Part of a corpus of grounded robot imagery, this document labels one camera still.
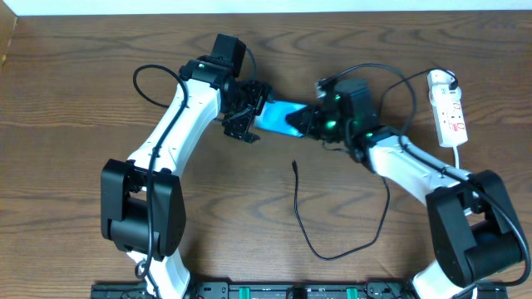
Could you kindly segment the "blue Galaxy smartphone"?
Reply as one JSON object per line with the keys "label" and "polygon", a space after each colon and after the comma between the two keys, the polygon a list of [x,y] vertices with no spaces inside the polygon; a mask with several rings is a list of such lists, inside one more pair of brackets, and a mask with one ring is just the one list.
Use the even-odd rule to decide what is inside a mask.
{"label": "blue Galaxy smartphone", "polygon": [[254,119],[254,128],[301,138],[303,134],[287,123],[286,116],[305,107],[305,104],[281,100],[266,102],[261,114]]}

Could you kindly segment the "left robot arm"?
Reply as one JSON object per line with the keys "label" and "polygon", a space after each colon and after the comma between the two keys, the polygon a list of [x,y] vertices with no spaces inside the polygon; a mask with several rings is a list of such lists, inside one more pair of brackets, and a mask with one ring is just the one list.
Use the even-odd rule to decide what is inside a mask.
{"label": "left robot arm", "polygon": [[217,120],[228,137],[259,140],[249,127],[272,88],[239,79],[250,52],[237,37],[219,34],[209,55],[168,70],[177,87],[160,122],[127,160],[109,159],[101,171],[101,234],[135,261],[153,297],[183,298],[189,288],[178,249],[186,223],[181,176],[204,131]]}

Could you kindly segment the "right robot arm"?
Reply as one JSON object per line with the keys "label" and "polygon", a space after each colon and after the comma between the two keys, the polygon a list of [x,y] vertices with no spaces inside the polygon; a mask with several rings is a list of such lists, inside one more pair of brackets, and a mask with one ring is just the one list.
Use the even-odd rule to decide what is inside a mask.
{"label": "right robot arm", "polygon": [[477,298],[525,282],[530,247],[500,176],[457,169],[379,120],[364,80],[320,80],[321,105],[286,115],[299,133],[343,142],[350,157],[427,210],[435,261],[411,281],[418,298]]}

